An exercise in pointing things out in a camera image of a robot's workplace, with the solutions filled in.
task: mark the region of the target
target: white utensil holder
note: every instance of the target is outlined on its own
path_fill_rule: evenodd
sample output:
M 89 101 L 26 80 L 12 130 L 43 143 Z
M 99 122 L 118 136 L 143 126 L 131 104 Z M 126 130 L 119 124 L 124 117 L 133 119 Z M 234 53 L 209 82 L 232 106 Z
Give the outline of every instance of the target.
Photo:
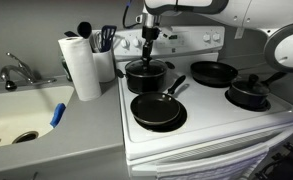
M 111 50 L 93 53 L 99 82 L 110 82 L 115 78 L 114 58 Z

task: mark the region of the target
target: countertop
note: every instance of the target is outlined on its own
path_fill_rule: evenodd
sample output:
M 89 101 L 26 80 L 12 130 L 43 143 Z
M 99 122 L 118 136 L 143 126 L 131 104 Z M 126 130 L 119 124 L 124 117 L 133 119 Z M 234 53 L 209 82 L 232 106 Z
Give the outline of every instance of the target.
M 73 86 L 64 76 L 43 85 Z M 25 86 L 18 90 L 34 87 Z M 118 81 L 101 84 L 102 96 L 80 101 L 74 90 L 58 126 L 38 139 L 0 147 L 0 172 L 89 154 L 124 152 Z M 0 93 L 7 93 L 0 83 Z

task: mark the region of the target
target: sink drain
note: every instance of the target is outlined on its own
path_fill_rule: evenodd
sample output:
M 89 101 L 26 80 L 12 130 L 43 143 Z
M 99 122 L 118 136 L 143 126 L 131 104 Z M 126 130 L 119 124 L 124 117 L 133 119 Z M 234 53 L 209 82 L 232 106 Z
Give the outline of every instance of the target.
M 16 143 L 21 143 L 21 142 L 26 142 L 26 141 L 30 141 L 30 140 L 34 140 L 38 137 L 38 132 L 37 131 L 29 131 L 26 132 L 20 136 L 18 136 L 14 141 L 13 144 Z

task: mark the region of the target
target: white sink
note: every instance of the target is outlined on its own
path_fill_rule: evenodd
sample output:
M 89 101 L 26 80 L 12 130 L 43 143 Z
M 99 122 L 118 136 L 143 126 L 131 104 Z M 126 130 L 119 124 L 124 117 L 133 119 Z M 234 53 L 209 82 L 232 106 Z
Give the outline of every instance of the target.
M 73 91 L 71 86 L 59 86 L 0 94 L 0 146 L 31 131 L 41 137 L 53 130 L 50 122 L 56 106 L 67 105 Z

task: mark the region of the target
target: blue sponge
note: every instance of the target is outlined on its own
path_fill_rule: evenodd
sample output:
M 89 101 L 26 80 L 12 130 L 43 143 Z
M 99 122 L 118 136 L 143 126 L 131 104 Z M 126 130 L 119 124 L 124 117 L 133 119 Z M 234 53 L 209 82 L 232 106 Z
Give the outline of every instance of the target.
M 57 106 L 55 108 L 55 112 L 54 112 L 54 117 L 53 117 L 52 121 L 50 122 L 50 125 L 52 125 L 53 128 L 55 128 L 57 126 L 57 124 L 59 123 L 60 119 L 63 116 L 65 109 L 66 109 L 66 106 L 64 103 L 57 104 Z

